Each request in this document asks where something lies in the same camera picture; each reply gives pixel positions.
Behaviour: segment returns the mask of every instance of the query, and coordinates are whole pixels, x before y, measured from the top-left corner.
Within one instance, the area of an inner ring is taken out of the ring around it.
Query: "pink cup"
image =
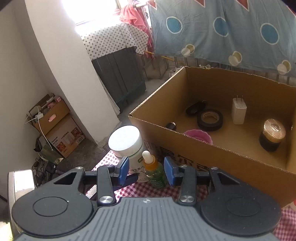
[[[206,143],[213,145],[211,136],[205,131],[193,129],[193,130],[185,131],[184,134],[192,138],[195,138],[197,140],[204,141]]]

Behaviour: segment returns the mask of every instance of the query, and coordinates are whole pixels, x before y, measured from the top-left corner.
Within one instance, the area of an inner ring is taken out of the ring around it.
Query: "white supplement bottle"
[[[145,174],[143,151],[147,150],[140,131],[135,126],[123,126],[112,133],[108,141],[110,149],[118,159],[128,156],[130,173],[138,173],[138,182],[148,181]]]

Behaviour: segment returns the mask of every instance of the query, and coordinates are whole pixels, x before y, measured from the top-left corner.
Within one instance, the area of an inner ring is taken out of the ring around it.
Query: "cardboard box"
[[[68,114],[48,132],[46,138],[63,157],[68,157],[85,136]]]
[[[243,125],[231,119],[232,99],[242,96],[247,105]],[[184,133],[198,129],[197,118],[186,116],[187,107],[206,100],[207,108],[224,116],[221,129],[209,132],[213,145]],[[223,69],[182,68],[165,82],[129,118],[139,128],[148,149],[158,158],[172,156],[199,170],[219,167],[272,196],[282,207],[296,198],[296,87],[260,76]],[[263,123],[281,121],[287,130],[275,152],[259,143]],[[176,131],[164,128],[175,122]]]
[[[40,105],[41,107],[44,106],[46,104],[46,100],[48,100],[50,98],[49,95],[46,95],[41,101],[39,101],[36,105],[33,106],[33,108],[35,106]],[[40,126],[42,129],[42,132],[44,135],[46,135],[61,119],[63,119],[68,113],[70,112],[68,106],[66,105],[66,103],[61,100],[60,102],[58,102],[51,110],[49,110],[40,120]],[[52,122],[49,122],[48,119],[53,115],[56,114],[57,117],[54,118],[52,120]],[[38,122],[37,123],[33,123],[33,125],[35,126],[35,128],[41,133],[40,131],[40,127]]]

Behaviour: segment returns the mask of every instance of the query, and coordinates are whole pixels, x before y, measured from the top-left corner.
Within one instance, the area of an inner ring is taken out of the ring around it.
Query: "black electrical tape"
[[[214,117],[216,122],[206,123],[203,120],[207,117]],[[204,131],[216,131],[223,125],[223,115],[214,109],[204,109],[197,114],[197,124]]]

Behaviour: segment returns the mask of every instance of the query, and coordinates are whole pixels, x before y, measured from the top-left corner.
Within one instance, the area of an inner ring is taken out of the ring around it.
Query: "dropper bottle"
[[[166,178],[163,166],[159,163],[155,156],[151,155],[149,151],[143,151],[145,173],[150,183],[155,189],[164,188],[168,180]]]

